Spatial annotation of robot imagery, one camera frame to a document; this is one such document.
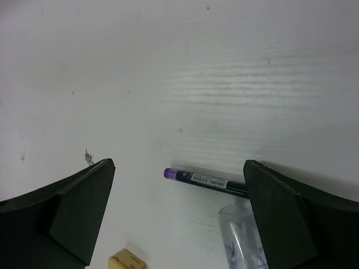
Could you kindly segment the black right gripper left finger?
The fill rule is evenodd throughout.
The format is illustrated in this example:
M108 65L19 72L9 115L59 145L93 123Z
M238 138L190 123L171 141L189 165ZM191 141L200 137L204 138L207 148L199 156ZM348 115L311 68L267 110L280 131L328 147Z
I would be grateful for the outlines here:
M86 268L111 192L112 159L1 202L1 268Z

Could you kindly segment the purple cap black pen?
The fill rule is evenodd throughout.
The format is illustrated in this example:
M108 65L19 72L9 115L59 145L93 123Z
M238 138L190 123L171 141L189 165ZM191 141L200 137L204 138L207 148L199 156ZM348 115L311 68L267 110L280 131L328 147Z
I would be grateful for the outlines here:
M196 185L201 188L207 188L225 194L230 194L236 197L249 199L246 185L239 182L209 177L206 175L178 170L174 168L165 168L163 176L167 179L175 180L178 182Z

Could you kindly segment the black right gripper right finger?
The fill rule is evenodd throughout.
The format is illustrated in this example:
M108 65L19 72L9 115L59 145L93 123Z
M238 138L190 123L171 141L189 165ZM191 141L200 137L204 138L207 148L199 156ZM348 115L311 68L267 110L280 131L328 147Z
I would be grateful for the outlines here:
M255 160L243 175L269 268L358 268L358 202Z

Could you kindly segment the clear blue glue bottle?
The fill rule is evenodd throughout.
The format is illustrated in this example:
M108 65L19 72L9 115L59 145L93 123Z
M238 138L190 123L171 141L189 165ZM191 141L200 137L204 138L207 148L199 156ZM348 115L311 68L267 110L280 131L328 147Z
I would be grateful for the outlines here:
M221 208L218 220L229 268L268 268L249 200Z

